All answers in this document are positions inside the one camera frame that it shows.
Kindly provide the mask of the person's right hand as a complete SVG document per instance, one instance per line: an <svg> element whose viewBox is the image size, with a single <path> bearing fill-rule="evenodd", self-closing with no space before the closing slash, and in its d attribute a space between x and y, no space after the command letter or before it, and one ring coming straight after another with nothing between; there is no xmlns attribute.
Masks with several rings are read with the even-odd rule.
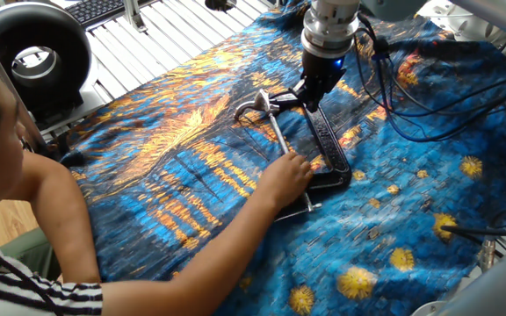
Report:
<svg viewBox="0 0 506 316"><path fill-rule="evenodd" d="M289 152L265 169L253 197L280 211L305 191L313 174L304 156Z"/></svg>

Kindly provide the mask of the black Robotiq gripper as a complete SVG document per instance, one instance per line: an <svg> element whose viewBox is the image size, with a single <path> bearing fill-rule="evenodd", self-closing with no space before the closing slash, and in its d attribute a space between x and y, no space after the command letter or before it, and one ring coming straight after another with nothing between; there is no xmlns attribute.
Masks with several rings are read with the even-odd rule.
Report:
<svg viewBox="0 0 506 316"><path fill-rule="evenodd" d="M343 76L344 57L322 58L304 50L302 53L302 75L293 87L293 94L307 109L314 113L321 100Z"/></svg>

